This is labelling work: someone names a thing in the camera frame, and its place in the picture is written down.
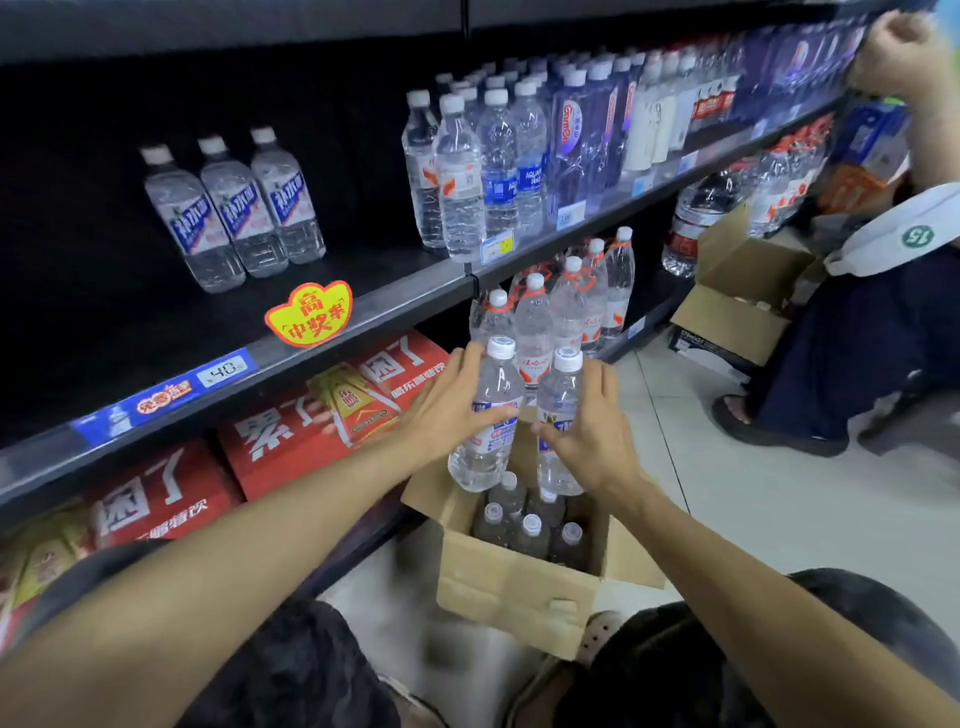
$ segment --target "white cap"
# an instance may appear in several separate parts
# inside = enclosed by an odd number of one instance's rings
[[[553,354],[553,368],[565,374],[579,372],[584,368],[584,353],[573,347],[560,347]]]
[[[527,290],[539,291],[543,287],[543,273],[531,273],[527,276]]]
[[[503,475],[500,477],[500,485],[503,486],[505,491],[515,491],[516,490],[516,473],[511,473],[510,471],[504,471]]]
[[[499,503],[487,503],[487,507],[483,509],[483,520],[491,525],[502,522],[503,506]]]
[[[686,52],[680,56],[680,72],[688,73],[692,71],[697,65],[697,52]]]
[[[670,51],[663,57],[663,73],[673,76],[680,68],[680,51]]]
[[[459,113],[464,110],[464,97],[459,93],[445,93],[440,97],[441,113]]]
[[[514,358],[516,344],[509,336],[491,336],[487,341],[487,356],[505,361]]]
[[[491,305],[495,305],[497,308],[499,308],[502,305],[507,305],[507,299],[509,297],[507,296],[507,292],[502,288],[494,288],[493,291],[490,292],[488,298]]]
[[[140,147],[140,156],[151,166],[159,166],[174,160],[170,154],[170,147],[166,144],[157,144],[155,147]]]
[[[509,100],[506,88],[488,88],[483,95],[483,103],[489,107],[505,107]]]
[[[276,141],[276,134],[273,127],[257,127],[250,130],[250,136],[257,144],[273,144]]]
[[[592,65],[590,67],[590,71],[587,72],[587,78],[589,78],[591,81],[606,81],[608,76],[610,76],[610,70],[607,68],[607,64],[603,61]]]
[[[430,106],[430,92],[425,88],[407,91],[407,106],[411,109],[425,109]]]
[[[227,150],[227,144],[224,143],[224,138],[219,134],[205,136],[203,139],[197,139],[197,144],[200,145],[200,151],[208,157],[210,155],[222,154]]]
[[[523,532],[531,538],[537,538],[540,535],[540,529],[543,524],[540,523],[540,516],[529,514],[523,517]]]
[[[560,532],[560,537],[568,546],[576,546],[580,543],[580,540],[584,538],[584,529],[577,523],[567,523],[564,525],[564,530]]]
[[[564,85],[581,86],[587,82],[587,71],[583,68],[574,68],[564,76]]]

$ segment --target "hand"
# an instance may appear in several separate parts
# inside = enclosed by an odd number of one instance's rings
[[[947,39],[926,12],[881,15],[853,60],[847,83],[875,96],[917,103],[958,84]]]
[[[545,423],[533,427],[584,490],[615,514],[656,492],[650,476],[640,467],[630,422],[620,411],[617,397],[616,369],[588,359],[570,430],[560,432]]]
[[[473,396],[480,378],[483,345],[454,349],[439,377],[430,380],[394,430],[416,449],[420,462],[446,457],[467,437],[484,427],[519,415],[516,407],[492,407],[474,412]]]

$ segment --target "person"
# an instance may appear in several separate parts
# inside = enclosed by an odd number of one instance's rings
[[[395,483],[516,416],[509,407],[472,412],[481,356],[479,344],[455,350],[393,431],[346,458],[182,539],[133,545],[149,552],[108,567],[110,578],[0,661],[0,725],[444,725],[375,675],[332,608],[288,595]],[[831,574],[818,587],[808,575],[804,587],[695,521],[640,467],[617,403],[616,370],[588,361],[570,430],[536,432],[686,604],[641,612],[619,629],[615,615],[598,615],[580,655],[589,667],[562,686],[550,722],[960,725],[948,694],[960,694],[960,654],[923,612],[865,577]],[[558,674],[546,664],[538,676]],[[531,683],[540,695],[557,684]],[[542,707],[531,692],[517,697],[511,725],[531,725],[522,722],[531,706]]]
[[[960,182],[960,79],[926,13],[888,12],[871,28],[848,82],[910,108],[917,191]],[[848,420],[923,372],[960,383],[960,243],[867,278],[829,278],[784,333],[746,397],[712,406],[740,442],[831,457],[849,444]]]

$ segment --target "tile floor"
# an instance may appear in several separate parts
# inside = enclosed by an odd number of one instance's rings
[[[960,643],[956,463],[923,449],[877,458],[853,446],[825,460],[740,445],[708,416],[710,402],[736,385],[671,352],[664,335],[626,354],[617,370],[644,468],[694,517],[777,570],[833,566],[884,581]],[[437,607],[440,536],[428,523],[387,544],[324,598],[373,664],[436,705],[453,728],[493,726],[539,653]],[[608,583],[594,609],[632,613],[678,598],[669,585]]]

